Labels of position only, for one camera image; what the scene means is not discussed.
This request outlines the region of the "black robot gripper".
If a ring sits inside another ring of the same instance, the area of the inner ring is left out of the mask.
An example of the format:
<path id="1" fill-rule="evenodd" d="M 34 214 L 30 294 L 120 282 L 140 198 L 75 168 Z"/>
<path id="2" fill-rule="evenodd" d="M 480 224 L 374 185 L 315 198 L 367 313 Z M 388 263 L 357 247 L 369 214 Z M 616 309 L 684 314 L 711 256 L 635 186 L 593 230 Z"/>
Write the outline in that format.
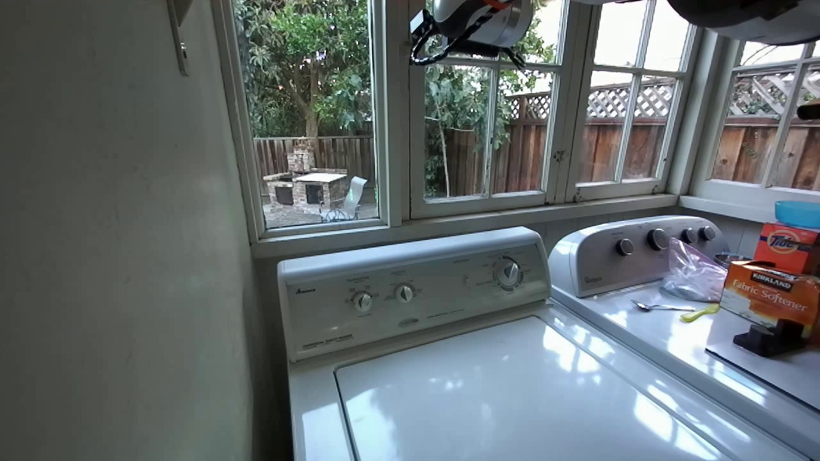
<path id="1" fill-rule="evenodd" d="M 411 17 L 411 60 L 427 66 L 449 53 L 526 59 L 517 44 L 533 22 L 533 0 L 431 0 Z"/>

